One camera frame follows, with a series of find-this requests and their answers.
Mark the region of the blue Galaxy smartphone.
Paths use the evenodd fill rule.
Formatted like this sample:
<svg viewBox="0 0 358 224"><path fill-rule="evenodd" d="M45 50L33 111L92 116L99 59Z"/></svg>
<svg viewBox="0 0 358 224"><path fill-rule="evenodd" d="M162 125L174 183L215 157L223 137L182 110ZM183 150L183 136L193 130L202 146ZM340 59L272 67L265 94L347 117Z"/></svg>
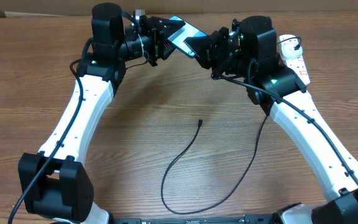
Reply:
<svg viewBox="0 0 358 224"><path fill-rule="evenodd" d="M168 40L182 53L184 53L189 58L194 58L196 53L188 46L185 42L185 39L188 37L203 37L207 36L204 32L196 28L195 26L189 24L187 21L184 21L178 16L172 16L169 18L170 21L183 21L185 25L172 34Z"/></svg>

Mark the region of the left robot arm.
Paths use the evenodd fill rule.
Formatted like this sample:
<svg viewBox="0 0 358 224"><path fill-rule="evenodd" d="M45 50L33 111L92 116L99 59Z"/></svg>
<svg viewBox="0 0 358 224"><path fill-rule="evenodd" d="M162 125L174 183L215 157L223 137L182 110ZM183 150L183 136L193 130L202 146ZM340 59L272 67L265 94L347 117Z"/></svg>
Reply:
<svg viewBox="0 0 358 224"><path fill-rule="evenodd" d="M93 35L70 64L75 87L53 133L35 154L18 163L27 212L59 223L112 223L113 215L94 201L85 171L88 147L99 120L126 74L126 62L145 58L156 66L173 52L169 38L185 23L135 16L106 2L92 10Z"/></svg>

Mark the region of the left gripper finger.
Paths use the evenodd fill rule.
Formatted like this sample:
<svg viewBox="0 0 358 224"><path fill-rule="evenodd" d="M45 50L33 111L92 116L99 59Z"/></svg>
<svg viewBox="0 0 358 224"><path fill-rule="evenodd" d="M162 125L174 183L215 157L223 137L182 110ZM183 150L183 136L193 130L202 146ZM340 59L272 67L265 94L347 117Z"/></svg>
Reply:
<svg viewBox="0 0 358 224"><path fill-rule="evenodd" d="M167 40L162 47L161 59L166 60L169 58L175 49L176 47L169 40Z"/></svg>
<svg viewBox="0 0 358 224"><path fill-rule="evenodd" d="M158 20L158 34L160 40L167 40L185 25L184 21L162 19Z"/></svg>

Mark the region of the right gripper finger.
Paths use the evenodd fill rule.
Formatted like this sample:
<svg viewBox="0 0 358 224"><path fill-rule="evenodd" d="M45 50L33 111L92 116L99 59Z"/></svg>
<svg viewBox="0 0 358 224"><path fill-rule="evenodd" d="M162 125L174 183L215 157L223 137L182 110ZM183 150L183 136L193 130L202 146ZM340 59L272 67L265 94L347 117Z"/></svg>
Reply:
<svg viewBox="0 0 358 224"><path fill-rule="evenodd" d="M202 53L207 51L211 46L210 38L208 35L187 37L184 42L194 53Z"/></svg>
<svg viewBox="0 0 358 224"><path fill-rule="evenodd" d="M210 69L210 61L205 49L194 50L190 48L190 56L194 58L202 68Z"/></svg>

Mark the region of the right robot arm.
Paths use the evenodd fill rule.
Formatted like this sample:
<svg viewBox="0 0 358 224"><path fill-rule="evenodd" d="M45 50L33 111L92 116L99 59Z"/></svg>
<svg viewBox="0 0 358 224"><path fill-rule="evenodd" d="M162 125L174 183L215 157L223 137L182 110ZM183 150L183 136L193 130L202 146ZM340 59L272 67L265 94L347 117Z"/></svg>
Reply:
<svg viewBox="0 0 358 224"><path fill-rule="evenodd" d="M272 223L358 223L358 161L332 132L307 90L301 56L277 37L272 20L251 16L210 35L191 35L185 43L212 78L244 86L295 143L315 174L326 203L295 203L272 215Z"/></svg>

